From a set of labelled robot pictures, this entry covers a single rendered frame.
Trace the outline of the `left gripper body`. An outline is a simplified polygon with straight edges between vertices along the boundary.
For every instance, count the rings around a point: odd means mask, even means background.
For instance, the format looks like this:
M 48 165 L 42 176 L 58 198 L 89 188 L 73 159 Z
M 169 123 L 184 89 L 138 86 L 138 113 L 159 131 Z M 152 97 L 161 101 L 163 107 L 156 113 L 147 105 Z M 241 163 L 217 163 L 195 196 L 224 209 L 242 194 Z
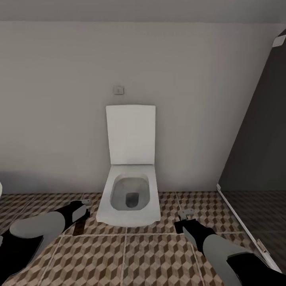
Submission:
M 86 209 L 86 213 L 84 216 L 82 216 L 80 219 L 78 219 L 76 222 L 81 221 L 81 220 L 87 220 L 88 216 L 88 209 Z

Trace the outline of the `mousetrap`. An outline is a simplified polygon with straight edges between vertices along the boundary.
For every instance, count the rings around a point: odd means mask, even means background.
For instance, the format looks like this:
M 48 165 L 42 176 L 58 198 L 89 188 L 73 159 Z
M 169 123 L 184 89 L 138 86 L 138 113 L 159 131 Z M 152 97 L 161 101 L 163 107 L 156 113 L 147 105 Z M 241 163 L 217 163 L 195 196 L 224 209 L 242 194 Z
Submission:
M 86 220 L 76 222 L 73 236 L 83 235 Z

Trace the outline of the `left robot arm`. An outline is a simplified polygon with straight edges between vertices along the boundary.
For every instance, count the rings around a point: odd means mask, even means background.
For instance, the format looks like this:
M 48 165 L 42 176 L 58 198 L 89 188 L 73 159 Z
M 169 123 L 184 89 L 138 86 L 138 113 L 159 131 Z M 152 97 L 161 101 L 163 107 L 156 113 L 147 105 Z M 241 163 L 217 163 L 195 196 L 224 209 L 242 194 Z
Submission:
M 87 220 L 90 212 L 86 206 L 92 203 L 90 199 L 73 201 L 47 214 L 14 222 L 0 235 L 0 286 L 29 266 L 75 222 Z

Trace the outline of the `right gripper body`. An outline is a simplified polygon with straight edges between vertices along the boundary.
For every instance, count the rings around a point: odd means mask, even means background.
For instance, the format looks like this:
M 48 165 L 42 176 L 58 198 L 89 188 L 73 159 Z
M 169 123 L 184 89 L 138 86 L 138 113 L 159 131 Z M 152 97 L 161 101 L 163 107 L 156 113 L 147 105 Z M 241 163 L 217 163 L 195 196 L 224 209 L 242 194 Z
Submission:
M 185 222 L 185 220 L 174 222 L 177 234 L 183 233 L 183 223 L 184 222 Z

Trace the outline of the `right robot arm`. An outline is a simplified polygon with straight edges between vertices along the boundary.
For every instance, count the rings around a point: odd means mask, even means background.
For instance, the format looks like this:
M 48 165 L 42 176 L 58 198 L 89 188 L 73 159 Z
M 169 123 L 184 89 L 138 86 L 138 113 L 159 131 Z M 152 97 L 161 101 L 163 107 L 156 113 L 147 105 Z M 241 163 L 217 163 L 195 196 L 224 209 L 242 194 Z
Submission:
M 206 257 L 225 286 L 286 286 L 286 275 L 271 269 L 258 255 L 217 235 L 212 228 L 179 211 L 174 222 L 177 234 L 184 233 L 190 243 Z

